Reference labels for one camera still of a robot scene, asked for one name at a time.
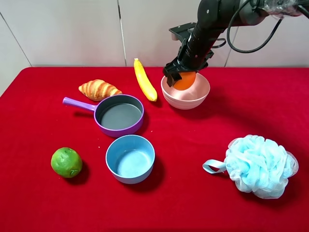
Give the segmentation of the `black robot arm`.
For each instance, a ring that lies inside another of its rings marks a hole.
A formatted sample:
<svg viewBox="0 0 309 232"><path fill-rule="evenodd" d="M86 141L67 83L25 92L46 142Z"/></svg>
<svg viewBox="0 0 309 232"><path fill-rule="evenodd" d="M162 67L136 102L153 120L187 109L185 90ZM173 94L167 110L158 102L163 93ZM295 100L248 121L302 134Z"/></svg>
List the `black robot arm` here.
<svg viewBox="0 0 309 232"><path fill-rule="evenodd" d="M257 48L241 50L230 40L232 27L255 26L269 15L278 21L267 39ZM163 74L169 87L181 80L181 73L198 72L208 66L214 43L229 44L238 53L254 53L262 49L274 36L284 16L309 15L307 0L202 0L198 6L197 22L170 28L174 40L182 45L177 57L166 64Z"/></svg>

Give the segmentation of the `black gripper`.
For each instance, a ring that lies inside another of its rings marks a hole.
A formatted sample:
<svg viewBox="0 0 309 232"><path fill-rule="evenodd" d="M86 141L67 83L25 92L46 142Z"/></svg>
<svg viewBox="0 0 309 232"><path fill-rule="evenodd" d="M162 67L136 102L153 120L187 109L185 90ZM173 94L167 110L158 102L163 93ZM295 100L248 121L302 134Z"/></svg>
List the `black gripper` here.
<svg viewBox="0 0 309 232"><path fill-rule="evenodd" d="M196 23L189 38L183 40L177 57L166 64L163 73L167 75L167 84L173 87L182 80L179 73L199 71L207 67L207 60L212 57L212 47L225 27L203 27Z"/></svg>

